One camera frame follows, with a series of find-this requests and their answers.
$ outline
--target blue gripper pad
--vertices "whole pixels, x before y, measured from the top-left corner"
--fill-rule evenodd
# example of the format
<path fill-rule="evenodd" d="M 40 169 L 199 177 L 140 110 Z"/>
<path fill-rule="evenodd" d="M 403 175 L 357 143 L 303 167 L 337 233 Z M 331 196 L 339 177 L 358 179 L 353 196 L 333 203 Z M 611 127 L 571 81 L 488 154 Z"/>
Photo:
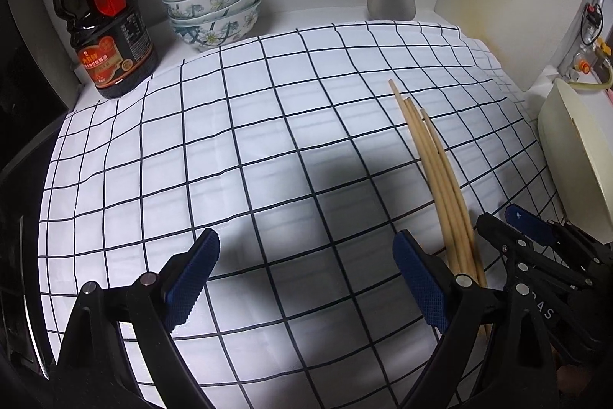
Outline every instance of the blue gripper pad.
<path fill-rule="evenodd" d="M 522 207 L 508 206 L 505 210 L 505 220 L 520 233 L 528 236 L 541 246 L 550 246 L 557 242 L 551 226 Z"/>
<path fill-rule="evenodd" d="M 164 326 L 166 331 L 172 333 L 175 326 L 184 324 L 191 313 L 194 304 L 200 296 L 213 267 L 220 257 L 220 237 L 212 229 L 205 229 L 200 238 L 198 249 L 177 277 L 174 285 L 166 292 L 166 317 Z"/>
<path fill-rule="evenodd" d="M 425 267 L 416 247 L 419 248 L 419 244 L 414 239 L 409 241 L 406 233 L 397 233 L 393 239 L 393 259 L 409 286 L 425 322 L 445 333 L 449 326 L 445 293 Z"/>

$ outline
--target white tablecloth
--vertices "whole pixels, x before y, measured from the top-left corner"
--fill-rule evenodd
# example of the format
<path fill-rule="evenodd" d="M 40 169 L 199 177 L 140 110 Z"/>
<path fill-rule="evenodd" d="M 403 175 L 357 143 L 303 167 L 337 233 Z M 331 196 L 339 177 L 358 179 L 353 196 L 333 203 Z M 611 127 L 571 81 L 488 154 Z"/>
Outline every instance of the white tablecloth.
<path fill-rule="evenodd" d="M 54 354 L 83 283 L 131 284 L 212 227 L 220 260 L 173 337 L 218 409 L 397 407 L 436 332 L 392 238 L 407 228 L 444 252 L 390 78 L 433 118 L 473 222 L 509 202 L 562 216 L 521 93 L 457 27 L 369 22 L 248 39 L 66 117 L 39 238 Z M 480 247 L 501 286 L 500 256 Z M 143 395 L 161 404 L 122 331 Z"/>

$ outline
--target stacked bowls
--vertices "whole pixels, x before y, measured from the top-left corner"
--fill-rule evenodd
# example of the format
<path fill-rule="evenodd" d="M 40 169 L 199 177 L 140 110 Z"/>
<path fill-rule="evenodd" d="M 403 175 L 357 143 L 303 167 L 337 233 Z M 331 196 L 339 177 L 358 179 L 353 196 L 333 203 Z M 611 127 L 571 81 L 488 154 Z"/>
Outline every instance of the stacked bowls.
<path fill-rule="evenodd" d="M 162 0 L 170 25 L 200 51 L 237 41 L 251 30 L 261 0 Z"/>

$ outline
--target plastic bottle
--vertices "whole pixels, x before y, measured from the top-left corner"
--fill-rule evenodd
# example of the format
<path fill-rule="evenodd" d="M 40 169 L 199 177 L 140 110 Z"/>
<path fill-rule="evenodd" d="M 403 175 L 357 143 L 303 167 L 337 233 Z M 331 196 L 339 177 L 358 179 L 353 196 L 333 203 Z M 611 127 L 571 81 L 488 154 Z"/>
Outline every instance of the plastic bottle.
<path fill-rule="evenodd" d="M 137 0 L 53 0 L 53 6 L 102 96 L 122 96 L 153 73 L 157 53 Z"/>

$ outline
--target chopsticks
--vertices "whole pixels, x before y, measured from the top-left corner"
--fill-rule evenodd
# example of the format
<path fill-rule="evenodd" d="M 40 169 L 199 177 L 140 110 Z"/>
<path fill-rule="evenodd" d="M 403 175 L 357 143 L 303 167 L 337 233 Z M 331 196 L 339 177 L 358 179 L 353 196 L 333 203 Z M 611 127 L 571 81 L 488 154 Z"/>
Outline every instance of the chopsticks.
<path fill-rule="evenodd" d="M 467 274 L 480 286 L 487 287 L 466 202 L 434 124 L 424 109 L 421 110 L 422 121 L 413 101 L 402 98 L 393 80 L 389 84 L 424 166 L 441 224 L 449 268 L 453 274 Z"/>

